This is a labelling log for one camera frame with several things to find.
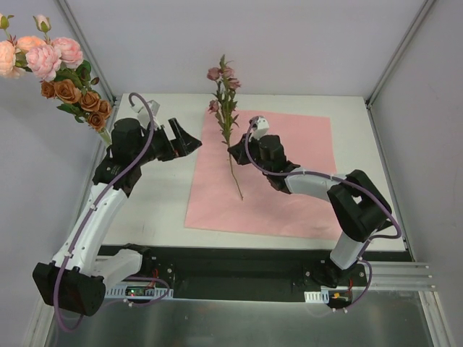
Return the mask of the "orange brown rose stem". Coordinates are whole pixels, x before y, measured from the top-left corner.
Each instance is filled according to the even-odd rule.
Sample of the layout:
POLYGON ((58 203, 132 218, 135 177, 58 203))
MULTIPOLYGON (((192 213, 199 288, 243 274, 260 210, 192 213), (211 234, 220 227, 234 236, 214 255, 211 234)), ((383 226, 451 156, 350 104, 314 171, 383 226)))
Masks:
POLYGON ((56 107, 72 115, 77 123, 87 124, 96 133, 106 128, 112 114, 112 106, 96 91, 81 91, 71 79, 42 81, 41 95, 59 101, 56 107))

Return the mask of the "peach rose stem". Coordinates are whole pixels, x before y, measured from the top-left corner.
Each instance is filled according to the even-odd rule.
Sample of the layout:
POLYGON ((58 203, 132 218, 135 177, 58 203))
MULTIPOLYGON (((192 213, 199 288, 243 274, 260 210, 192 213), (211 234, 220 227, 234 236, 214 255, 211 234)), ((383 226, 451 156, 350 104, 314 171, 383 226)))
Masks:
POLYGON ((11 35, 8 31, 11 18, 13 15, 1 14, 1 31, 7 37, 1 42, 1 77, 17 79, 28 69, 25 54, 32 48, 46 45, 46 42, 37 36, 17 39, 11 35))

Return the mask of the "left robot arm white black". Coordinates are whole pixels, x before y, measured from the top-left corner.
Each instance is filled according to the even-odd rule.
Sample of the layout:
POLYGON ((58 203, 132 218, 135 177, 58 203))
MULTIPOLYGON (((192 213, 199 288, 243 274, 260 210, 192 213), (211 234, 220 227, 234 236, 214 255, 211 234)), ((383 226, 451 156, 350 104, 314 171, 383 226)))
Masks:
POLYGON ((102 263, 96 257, 117 213, 142 176, 142 166, 166 162, 196 151, 202 142, 169 119, 174 138, 163 126, 143 126, 137 119, 118 120, 111 131, 111 145, 93 176, 86 206, 68 239, 48 263, 39 262, 33 280, 44 302, 91 317, 101 307, 106 291, 124 279, 144 281, 153 274, 148 247, 124 245, 102 263))

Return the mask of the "light pink rose stem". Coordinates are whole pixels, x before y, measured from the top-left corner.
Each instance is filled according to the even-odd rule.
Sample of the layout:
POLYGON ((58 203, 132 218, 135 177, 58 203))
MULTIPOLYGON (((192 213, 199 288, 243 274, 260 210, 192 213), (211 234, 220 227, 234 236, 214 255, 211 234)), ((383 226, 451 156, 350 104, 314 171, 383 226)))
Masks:
POLYGON ((77 87, 81 91, 93 91, 93 87, 100 82, 99 77, 91 77, 92 66, 89 61, 83 62, 75 69, 75 76, 78 80, 77 87))

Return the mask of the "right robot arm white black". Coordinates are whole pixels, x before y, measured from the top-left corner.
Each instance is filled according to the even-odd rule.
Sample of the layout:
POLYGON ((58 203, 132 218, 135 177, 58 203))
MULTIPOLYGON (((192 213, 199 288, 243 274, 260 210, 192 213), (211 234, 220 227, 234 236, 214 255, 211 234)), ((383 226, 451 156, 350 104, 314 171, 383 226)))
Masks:
POLYGON ((341 236, 326 260, 310 270, 320 286, 335 288, 349 280, 368 239, 391 225, 391 207, 364 171, 356 169, 345 176, 307 171, 286 158, 280 137, 274 134, 259 140, 243 135, 228 153, 241 166, 253 164, 276 191, 331 204, 341 236))

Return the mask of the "pink wrapping paper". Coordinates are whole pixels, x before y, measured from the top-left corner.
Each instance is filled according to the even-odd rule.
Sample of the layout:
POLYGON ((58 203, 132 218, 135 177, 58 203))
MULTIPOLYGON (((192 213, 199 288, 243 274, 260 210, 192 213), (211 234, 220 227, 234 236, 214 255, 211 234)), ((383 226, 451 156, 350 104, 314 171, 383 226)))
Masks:
MULTIPOLYGON (((336 173, 327 117, 262 112, 287 158, 311 171, 336 173)), ((329 202, 271 187, 252 165, 230 161, 215 116, 206 113, 185 226, 205 230, 338 239, 341 229, 329 202)))

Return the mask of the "pink carnation stem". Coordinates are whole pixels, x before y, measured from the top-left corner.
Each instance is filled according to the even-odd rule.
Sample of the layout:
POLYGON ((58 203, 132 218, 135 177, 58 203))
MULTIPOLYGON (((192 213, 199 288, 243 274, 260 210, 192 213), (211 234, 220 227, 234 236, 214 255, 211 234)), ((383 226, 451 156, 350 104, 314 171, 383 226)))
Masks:
POLYGON ((50 43, 32 48, 25 54, 28 69, 42 81, 78 80, 75 69, 83 62, 80 44, 70 38, 56 38, 50 43))

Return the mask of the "mauve rose stem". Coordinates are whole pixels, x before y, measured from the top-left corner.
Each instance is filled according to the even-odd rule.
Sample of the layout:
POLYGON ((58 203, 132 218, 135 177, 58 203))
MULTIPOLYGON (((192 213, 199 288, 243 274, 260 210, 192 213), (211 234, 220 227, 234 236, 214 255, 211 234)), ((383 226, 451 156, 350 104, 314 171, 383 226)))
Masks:
POLYGON ((232 132, 235 127, 239 126, 236 94, 241 88, 241 82, 235 77, 235 71, 230 63, 231 61, 227 61, 226 55, 223 54, 218 65, 210 68, 206 75, 207 79, 216 85, 216 91, 213 93, 214 99, 209 103, 208 113, 214 115, 220 127, 222 143, 226 146, 226 150, 232 147, 232 132))

